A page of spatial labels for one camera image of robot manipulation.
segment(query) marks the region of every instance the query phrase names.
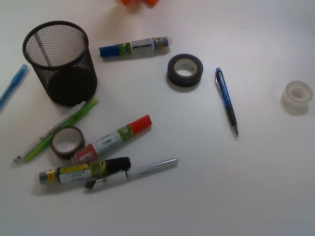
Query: black mesh pencil cup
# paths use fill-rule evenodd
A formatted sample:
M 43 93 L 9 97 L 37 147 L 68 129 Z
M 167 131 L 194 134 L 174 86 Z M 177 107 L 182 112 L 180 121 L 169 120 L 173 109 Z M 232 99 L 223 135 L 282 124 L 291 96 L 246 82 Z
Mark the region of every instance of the black mesh pencil cup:
M 77 25 L 53 21 L 34 28 L 24 40 L 23 54 L 54 102 L 74 106 L 95 93 L 89 40 Z

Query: red marker cap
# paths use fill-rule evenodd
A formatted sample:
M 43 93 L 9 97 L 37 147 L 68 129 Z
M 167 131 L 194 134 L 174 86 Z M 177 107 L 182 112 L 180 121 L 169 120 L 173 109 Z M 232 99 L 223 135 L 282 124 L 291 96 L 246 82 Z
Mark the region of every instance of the red marker cap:
M 130 123 L 130 127 L 133 130 L 134 134 L 139 133 L 140 131 L 142 131 L 143 129 L 149 127 L 152 124 L 152 121 L 150 119 L 149 115 L 146 115 L 138 120 L 136 120 L 133 123 Z

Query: red marker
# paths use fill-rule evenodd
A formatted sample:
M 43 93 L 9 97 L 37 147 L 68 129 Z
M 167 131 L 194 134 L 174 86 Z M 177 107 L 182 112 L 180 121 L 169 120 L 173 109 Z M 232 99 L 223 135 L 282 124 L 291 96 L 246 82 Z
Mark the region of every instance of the red marker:
M 152 122 L 150 116 L 146 115 L 78 150 L 72 156 L 71 160 L 74 164 L 84 164 L 97 161 L 99 156 L 115 147 L 120 146 L 123 142 L 149 127 L 151 124 Z

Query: blue marker cap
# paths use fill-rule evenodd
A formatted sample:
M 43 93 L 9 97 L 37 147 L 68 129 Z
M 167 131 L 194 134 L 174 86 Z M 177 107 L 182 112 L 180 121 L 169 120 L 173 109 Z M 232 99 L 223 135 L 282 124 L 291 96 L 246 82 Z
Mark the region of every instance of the blue marker cap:
M 99 48 L 99 55 L 101 58 L 111 57 L 111 56 L 119 56 L 119 47 L 118 44 L 108 47 Z
M 21 79 L 23 78 L 27 70 L 28 70 L 28 66 L 23 64 L 21 69 L 18 71 L 18 73 L 16 73 L 16 75 L 13 77 L 11 83 L 17 85 L 21 81 Z

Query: green pen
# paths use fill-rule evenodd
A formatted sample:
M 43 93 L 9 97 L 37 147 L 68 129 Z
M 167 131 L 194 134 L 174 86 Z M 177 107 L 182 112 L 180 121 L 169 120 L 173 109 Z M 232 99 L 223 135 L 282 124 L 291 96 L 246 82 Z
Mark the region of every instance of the green pen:
M 82 119 L 84 116 L 86 116 L 90 109 L 92 109 L 97 103 L 99 99 L 94 98 L 91 102 L 89 102 L 86 106 L 82 107 L 81 110 L 79 110 L 76 114 L 74 114 L 68 121 L 66 121 L 61 127 L 74 125 L 77 123 L 80 119 Z M 48 138 L 46 138 L 43 142 L 41 142 L 37 147 L 33 149 L 23 160 L 25 163 L 31 161 L 34 157 L 36 157 L 38 154 L 40 154 L 45 148 L 47 148 L 50 144 L 51 138 L 53 134 L 50 135 Z

